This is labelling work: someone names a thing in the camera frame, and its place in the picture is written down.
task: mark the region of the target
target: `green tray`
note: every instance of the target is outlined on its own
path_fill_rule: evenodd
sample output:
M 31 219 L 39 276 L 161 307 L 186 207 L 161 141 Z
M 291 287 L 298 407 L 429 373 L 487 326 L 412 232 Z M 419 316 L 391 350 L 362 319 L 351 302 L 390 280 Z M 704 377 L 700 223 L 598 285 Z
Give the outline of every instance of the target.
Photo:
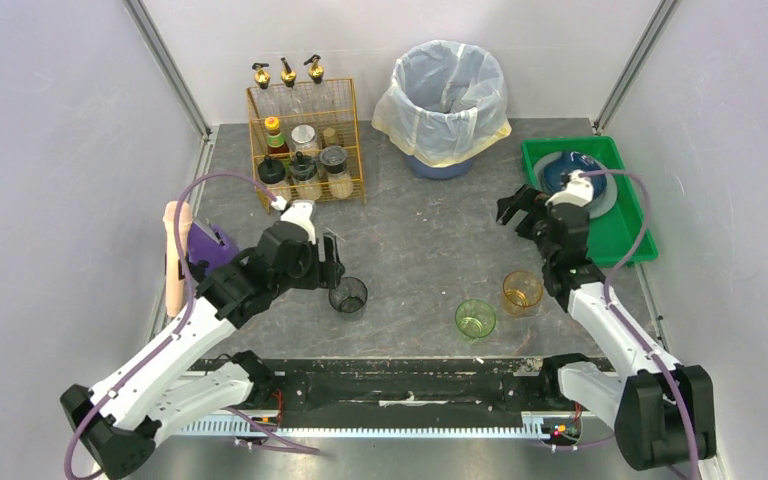
M 522 142 L 522 169 L 528 182 L 540 188 L 534 175 L 534 164 L 554 152 L 574 151 L 586 153 L 599 160 L 607 168 L 625 169 L 614 139 L 611 137 L 543 138 Z M 590 238 L 587 242 L 590 258 L 600 267 L 613 266 L 631 248 L 643 222 L 643 211 L 631 180 L 616 175 L 617 203 L 608 213 L 590 222 Z M 643 243 L 631 256 L 629 264 L 654 260 L 658 249 L 651 232 L 646 232 Z

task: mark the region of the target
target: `trash can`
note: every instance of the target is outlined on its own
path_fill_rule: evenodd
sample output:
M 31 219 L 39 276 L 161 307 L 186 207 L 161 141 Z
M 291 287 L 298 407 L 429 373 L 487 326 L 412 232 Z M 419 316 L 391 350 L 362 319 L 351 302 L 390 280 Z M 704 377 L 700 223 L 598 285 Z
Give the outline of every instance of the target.
M 433 40 L 396 60 L 372 126 L 405 154 L 414 174 L 452 178 L 510 135 L 499 62 L 481 47 Z

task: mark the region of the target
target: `glass jar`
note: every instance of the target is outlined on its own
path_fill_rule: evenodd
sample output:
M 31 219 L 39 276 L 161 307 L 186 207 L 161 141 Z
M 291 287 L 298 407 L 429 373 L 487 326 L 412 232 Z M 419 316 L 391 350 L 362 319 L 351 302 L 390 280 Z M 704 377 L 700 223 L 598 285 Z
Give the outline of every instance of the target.
M 296 184 L 296 193 L 302 200 L 319 200 L 322 197 L 322 187 L 316 174 L 316 163 L 308 155 L 296 152 L 290 164 L 290 174 Z
M 292 200 L 293 192 L 287 183 L 287 172 L 284 164 L 275 160 L 270 155 L 263 157 L 263 161 L 257 166 L 257 176 L 266 185 L 266 189 L 284 200 Z
M 319 150 L 319 138 L 316 129 L 310 125 L 299 125 L 290 133 L 296 152 L 311 153 Z
M 349 152 L 339 145 L 325 148 L 319 155 L 319 161 L 328 174 L 328 191 L 338 199 L 349 198 L 355 189 L 349 173 Z

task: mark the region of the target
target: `wire basket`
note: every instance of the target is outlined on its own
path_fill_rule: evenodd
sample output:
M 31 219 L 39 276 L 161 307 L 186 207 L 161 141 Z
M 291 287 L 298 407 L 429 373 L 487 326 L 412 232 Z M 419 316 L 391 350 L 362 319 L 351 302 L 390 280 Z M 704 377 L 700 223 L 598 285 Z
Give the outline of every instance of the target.
M 314 96 L 317 95 L 317 89 L 322 88 L 328 89 L 327 91 L 330 93 L 331 99 L 333 100 L 333 110 L 321 108 L 314 109 Z M 347 196 L 343 193 L 340 195 L 340 198 L 334 196 L 329 188 L 330 184 L 324 171 L 320 171 L 320 175 L 317 177 L 318 182 L 314 185 L 308 184 L 299 186 L 291 184 L 287 189 L 290 192 L 292 199 L 299 199 L 302 198 L 300 195 L 301 189 L 310 189 L 311 187 L 318 186 L 322 194 L 316 202 L 359 198 L 365 205 L 366 189 L 363 180 L 363 160 L 360 152 L 360 138 L 358 136 L 357 103 L 355 101 L 354 80 L 351 78 L 338 78 L 325 80 L 321 85 L 314 85 L 313 82 L 296 82 L 292 89 L 285 85 L 278 84 L 270 86 L 266 93 L 267 94 L 265 95 L 260 87 L 249 87 L 246 89 L 249 107 L 252 172 L 256 174 L 257 166 L 263 162 L 263 158 L 268 153 L 266 143 L 267 131 L 266 126 L 264 125 L 264 120 L 267 117 L 277 117 L 281 121 L 281 132 L 284 134 L 285 141 L 290 147 L 291 155 L 296 151 L 296 147 L 291 139 L 291 132 L 295 127 L 299 125 L 310 125 L 315 129 L 318 145 L 313 149 L 304 151 L 306 155 L 310 155 L 314 158 L 318 157 L 319 152 L 326 146 L 324 145 L 324 132 L 328 127 L 331 127 L 337 132 L 337 144 L 345 148 L 348 153 L 346 170 L 351 176 L 351 184 L 353 186 L 351 194 Z M 302 113 L 296 115 L 280 114 L 280 105 L 285 104 L 288 97 L 292 95 L 302 99 Z M 280 158 L 276 155 L 273 155 L 273 157 L 278 160 L 283 160 L 285 164 L 288 163 L 290 159 L 290 156 L 287 156 L 286 154 L 284 158 Z M 268 212 L 270 209 L 268 197 L 260 191 L 257 191 L 257 195 L 260 197 L 260 203 L 263 204 L 263 208 Z

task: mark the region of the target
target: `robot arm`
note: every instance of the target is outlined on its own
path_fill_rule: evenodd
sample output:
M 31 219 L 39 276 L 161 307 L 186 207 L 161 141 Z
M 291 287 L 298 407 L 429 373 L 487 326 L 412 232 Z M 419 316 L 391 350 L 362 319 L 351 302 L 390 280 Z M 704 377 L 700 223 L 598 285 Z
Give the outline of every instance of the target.
M 581 354 L 549 357 L 540 372 L 543 394 L 576 401 L 612 427 L 620 451 L 636 470 L 686 461 L 688 443 L 665 373 L 653 361 L 657 355 L 679 385 L 699 458 L 710 458 L 716 453 L 711 378 L 702 367 L 683 366 L 658 345 L 613 289 L 605 298 L 605 276 L 587 256 L 590 217 L 584 205 L 591 198 L 589 181 L 576 171 L 565 189 L 551 197 L 524 185 L 497 202 L 502 225 L 519 210 L 525 212 L 516 232 L 537 245 L 547 293 L 590 333 L 616 370 L 616 376 L 606 375 Z M 612 308 L 631 320 L 631 329 Z
M 120 369 L 89 389 L 73 385 L 61 396 L 73 430 L 107 397 L 81 441 L 108 478 L 132 473 L 171 434 L 205 415 L 229 405 L 254 407 L 268 400 L 272 373 L 251 352 L 235 355 L 199 380 L 168 389 L 211 347 L 266 311 L 282 293 L 339 284 L 345 268 L 336 240 L 330 234 L 323 236 L 325 260 L 321 261 L 312 213 L 312 202 L 293 203 L 263 232 L 256 247 L 197 279 L 189 318 L 181 312 Z M 165 347 L 156 352 L 164 342 Z M 122 376 L 141 364 L 115 392 Z

